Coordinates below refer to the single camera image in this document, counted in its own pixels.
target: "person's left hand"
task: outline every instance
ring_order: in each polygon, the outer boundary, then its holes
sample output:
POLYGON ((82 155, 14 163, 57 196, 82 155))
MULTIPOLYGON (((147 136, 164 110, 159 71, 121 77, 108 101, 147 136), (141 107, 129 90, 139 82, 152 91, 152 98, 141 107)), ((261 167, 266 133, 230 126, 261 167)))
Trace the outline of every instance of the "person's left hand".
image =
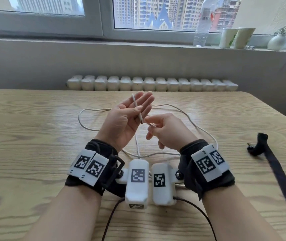
POLYGON ((132 97, 115 106, 110 110, 95 137, 113 146, 117 152, 120 152, 133 138, 141 123, 138 114, 141 112, 144 119, 152 109, 151 103, 155 99, 152 92, 144 94, 142 91, 134 97, 138 106, 135 107, 132 97))

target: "wood grain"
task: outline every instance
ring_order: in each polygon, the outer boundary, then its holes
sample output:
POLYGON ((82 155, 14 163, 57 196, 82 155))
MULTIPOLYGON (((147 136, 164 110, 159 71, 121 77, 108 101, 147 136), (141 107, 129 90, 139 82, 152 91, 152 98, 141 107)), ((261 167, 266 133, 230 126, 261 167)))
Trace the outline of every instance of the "wood grain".
MULTIPOLYGON (((61 190, 70 163, 95 132, 83 129, 77 115, 84 108, 110 108, 131 92, 0 90, 0 240, 20 239, 61 190)), ((243 92, 155 93, 154 104, 170 103, 187 112, 219 142, 237 185, 254 207, 286 240, 286 202, 265 159, 247 154, 258 132, 269 134, 269 146, 286 173, 286 117, 243 92)), ((173 112, 195 132, 185 115, 173 112)), ((85 125, 99 128, 106 113, 85 112, 85 125)), ((157 140, 145 140, 147 126, 138 129, 141 154, 158 151, 157 140)), ((136 153, 134 139, 126 149, 136 153)), ((128 162, 128 156, 121 153, 128 162)), ((179 159, 157 155, 153 163, 179 159)), ((202 206, 196 194, 179 190, 179 196, 202 206)), ((92 240, 101 240, 117 197, 105 193, 92 240)), ((120 204, 106 240, 213 240, 205 218, 186 203, 130 210, 120 204)))

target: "gray wall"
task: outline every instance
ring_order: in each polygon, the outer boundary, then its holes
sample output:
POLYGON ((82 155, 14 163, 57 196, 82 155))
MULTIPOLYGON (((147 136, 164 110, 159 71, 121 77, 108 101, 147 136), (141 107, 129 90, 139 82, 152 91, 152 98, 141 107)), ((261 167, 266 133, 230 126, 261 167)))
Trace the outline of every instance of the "gray wall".
POLYGON ((286 52, 0 40, 0 88, 66 89, 75 74, 228 78, 286 115, 286 52))

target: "person's left arm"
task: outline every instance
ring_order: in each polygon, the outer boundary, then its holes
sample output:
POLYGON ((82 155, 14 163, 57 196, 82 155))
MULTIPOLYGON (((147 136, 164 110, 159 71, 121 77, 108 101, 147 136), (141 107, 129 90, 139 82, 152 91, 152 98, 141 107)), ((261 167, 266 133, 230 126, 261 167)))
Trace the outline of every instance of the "person's left arm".
MULTIPOLYGON (((152 109, 151 103, 154 101, 154 97, 151 92, 145 94, 138 92, 135 95, 135 100, 138 104, 137 107, 135 107, 132 97, 114 107, 95 137, 96 140, 104 142, 105 147, 110 148, 115 154, 120 152, 132 139, 140 125, 138 114, 141 112, 142 117, 146 117, 152 109)), ((23 240, 90 240, 103 192, 98 191, 95 186, 93 188, 83 185, 64 186, 23 240)))

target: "black cable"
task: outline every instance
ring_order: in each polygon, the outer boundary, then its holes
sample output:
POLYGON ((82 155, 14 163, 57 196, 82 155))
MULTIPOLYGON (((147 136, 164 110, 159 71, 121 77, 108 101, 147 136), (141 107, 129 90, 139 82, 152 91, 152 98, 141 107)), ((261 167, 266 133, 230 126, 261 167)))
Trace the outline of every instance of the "black cable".
POLYGON ((215 234, 215 232, 214 232, 214 230, 213 230, 212 223, 211 223, 209 217, 200 209, 200 207, 197 207, 197 206, 196 206, 195 204, 193 204, 192 202, 190 202, 190 201, 188 201, 188 200, 186 200, 186 199, 177 197, 177 196, 173 196, 173 199, 184 201, 184 202, 189 203, 190 205, 194 206, 195 208, 197 208, 197 209, 204 215, 204 217, 206 218, 206 220, 207 220, 208 223, 210 224, 210 227, 211 227, 212 232, 213 232, 214 239, 215 239, 215 241, 217 241, 217 237, 216 237, 216 234, 215 234))
MULTIPOLYGON (((213 232, 214 239, 215 239, 215 241, 217 241, 217 237, 216 237, 216 234, 214 233, 214 230, 213 230, 213 227, 212 227, 212 224, 211 224, 210 219, 208 218, 208 216, 207 216, 199 207, 197 207, 197 206, 196 206, 195 204, 193 204, 192 202, 190 202, 190 201, 188 201, 188 200, 186 200, 186 199, 180 198, 180 197, 173 196, 173 199, 184 201, 184 202, 186 202, 186 203, 188 203, 188 204, 194 206, 195 208, 197 208, 197 209, 204 215, 204 217, 206 218, 206 220, 207 220, 208 223, 210 224, 210 227, 211 227, 212 232, 213 232)), ((104 234, 103 234, 103 237, 102 237, 102 241, 104 241, 104 239, 105 239, 105 236, 106 236, 106 233, 107 233, 107 229, 108 229, 108 227, 109 227, 109 225, 110 225, 112 216, 113 216, 113 214, 114 214, 114 212, 115 212, 117 206, 118 206, 121 202, 123 202, 124 200, 125 200, 125 198, 121 198, 121 199, 119 199, 119 200, 117 201, 117 203, 115 204, 115 206, 114 206, 114 208, 113 208, 113 210, 112 210, 112 212, 111 212, 111 214, 110 214, 110 217, 109 217, 109 219, 108 219, 108 221, 107 221, 107 224, 106 224, 106 227, 105 227, 105 230, 104 230, 104 234)))
POLYGON ((115 206, 114 206, 114 208, 113 208, 113 210, 112 210, 112 212, 111 212, 111 214, 110 214, 110 218, 109 218, 108 221, 107 221, 107 224, 106 224, 106 227, 105 227, 105 230, 104 230, 104 234, 103 234, 103 237, 102 237, 102 241, 104 241, 104 239, 105 239, 105 236, 106 236, 106 233, 107 233, 107 229, 108 229, 108 227, 109 227, 109 225, 110 225, 112 216, 113 216, 113 214, 114 214, 114 212, 115 212, 117 206, 118 206, 121 202, 123 202, 124 200, 125 200, 125 198, 123 197, 123 198, 119 199, 119 200, 117 201, 117 203, 115 204, 115 206))

